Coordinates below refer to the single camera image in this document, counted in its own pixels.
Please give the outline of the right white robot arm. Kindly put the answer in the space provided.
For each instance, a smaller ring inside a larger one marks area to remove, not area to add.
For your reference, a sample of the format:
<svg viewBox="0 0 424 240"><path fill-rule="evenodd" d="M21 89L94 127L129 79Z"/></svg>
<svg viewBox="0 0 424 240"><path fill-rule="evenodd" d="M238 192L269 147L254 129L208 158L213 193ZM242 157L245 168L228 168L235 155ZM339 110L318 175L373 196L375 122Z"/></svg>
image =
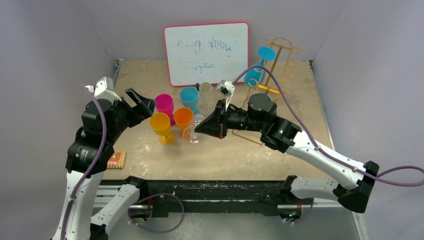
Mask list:
<svg viewBox="0 0 424 240"><path fill-rule="evenodd" d="M266 94L253 94L247 110L233 104L225 108L219 100L214 111L194 129L219 139L225 138L228 130L259 132L260 141L268 148L303 160L330 177L324 181L296 177L280 191L284 202L319 198L338 201L352 212L366 211L379 165L350 159L310 139L300 126L277 115L277 104Z"/></svg>

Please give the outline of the orange wine glass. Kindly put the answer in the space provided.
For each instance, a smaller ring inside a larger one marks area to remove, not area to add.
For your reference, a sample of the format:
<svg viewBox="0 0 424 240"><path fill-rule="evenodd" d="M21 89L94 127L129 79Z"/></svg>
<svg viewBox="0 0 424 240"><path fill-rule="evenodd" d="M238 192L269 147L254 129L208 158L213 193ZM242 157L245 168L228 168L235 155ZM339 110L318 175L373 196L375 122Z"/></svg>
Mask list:
<svg viewBox="0 0 424 240"><path fill-rule="evenodd" d="M175 124L179 128L179 135L183 138L184 130L189 126L194 113L190 108L181 107L174 112L173 116Z"/></svg>

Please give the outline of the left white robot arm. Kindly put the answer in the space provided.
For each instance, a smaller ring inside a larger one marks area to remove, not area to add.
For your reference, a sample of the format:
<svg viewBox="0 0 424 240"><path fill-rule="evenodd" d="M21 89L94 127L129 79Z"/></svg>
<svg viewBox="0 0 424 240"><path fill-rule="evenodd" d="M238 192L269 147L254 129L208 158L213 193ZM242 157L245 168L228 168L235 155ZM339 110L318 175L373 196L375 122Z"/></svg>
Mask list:
<svg viewBox="0 0 424 240"><path fill-rule="evenodd" d="M134 101L130 106L112 90L95 96L93 86L83 90L91 101L82 113L82 126L67 150L66 195L55 240L107 240L113 227L133 204L149 199L144 181L127 177L118 193L93 214L97 191L114 154L114 144L122 133L154 114L156 101L138 94L132 88L126 94Z"/></svg>

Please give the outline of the clear wine glass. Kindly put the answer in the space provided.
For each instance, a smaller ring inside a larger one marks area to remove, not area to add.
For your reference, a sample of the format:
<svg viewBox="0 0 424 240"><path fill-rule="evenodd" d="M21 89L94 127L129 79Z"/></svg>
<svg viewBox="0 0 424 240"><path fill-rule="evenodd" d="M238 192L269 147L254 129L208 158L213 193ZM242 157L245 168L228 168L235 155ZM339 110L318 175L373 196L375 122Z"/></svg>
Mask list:
<svg viewBox="0 0 424 240"><path fill-rule="evenodd" d="M191 144L202 144L204 136L201 133L195 132L195 128L205 119L201 114L194 115L188 124L188 127L182 133L182 138Z"/></svg>
<svg viewBox="0 0 424 240"><path fill-rule="evenodd" d="M200 114L207 117L214 109L213 86L209 82L203 82L199 85L198 92Z"/></svg>

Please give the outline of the light blue wine glass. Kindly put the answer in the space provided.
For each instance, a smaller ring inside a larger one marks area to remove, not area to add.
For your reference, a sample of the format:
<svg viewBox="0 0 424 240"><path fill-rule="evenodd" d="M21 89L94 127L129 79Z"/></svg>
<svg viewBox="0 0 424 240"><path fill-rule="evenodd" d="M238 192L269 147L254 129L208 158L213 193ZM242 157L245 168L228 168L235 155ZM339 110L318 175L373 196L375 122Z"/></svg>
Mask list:
<svg viewBox="0 0 424 240"><path fill-rule="evenodd" d="M185 108L192 110L194 115L200 113L198 109L199 92L193 86L184 87L180 92L180 99Z"/></svg>

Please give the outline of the pink wine glass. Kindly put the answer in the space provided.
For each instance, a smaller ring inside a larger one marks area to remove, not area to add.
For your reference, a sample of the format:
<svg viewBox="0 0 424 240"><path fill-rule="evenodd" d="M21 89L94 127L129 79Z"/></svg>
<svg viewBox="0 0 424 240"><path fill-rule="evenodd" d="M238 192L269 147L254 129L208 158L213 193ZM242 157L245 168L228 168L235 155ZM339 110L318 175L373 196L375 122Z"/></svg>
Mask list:
<svg viewBox="0 0 424 240"><path fill-rule="evenodd" d="M155 101L157 111L159 113L168 115L170 124L173 127L176 123L174 119L174 101L172 96L166 93L162 93L155 98Z"/></svg>

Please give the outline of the yellow wine glass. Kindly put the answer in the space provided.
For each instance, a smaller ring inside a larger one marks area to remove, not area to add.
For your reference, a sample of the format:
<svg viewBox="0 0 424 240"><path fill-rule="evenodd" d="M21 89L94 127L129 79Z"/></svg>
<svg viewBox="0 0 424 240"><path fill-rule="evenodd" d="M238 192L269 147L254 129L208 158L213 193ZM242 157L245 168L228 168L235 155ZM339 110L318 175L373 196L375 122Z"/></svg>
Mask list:
<svg viewBox="0 0 424 240"><path fill-rule="evenodd" d="M171 131L171 121L167 114L154 113L149 120L152 130L159 136L162 145L171 145L175 141L175 135Z"/></svg>

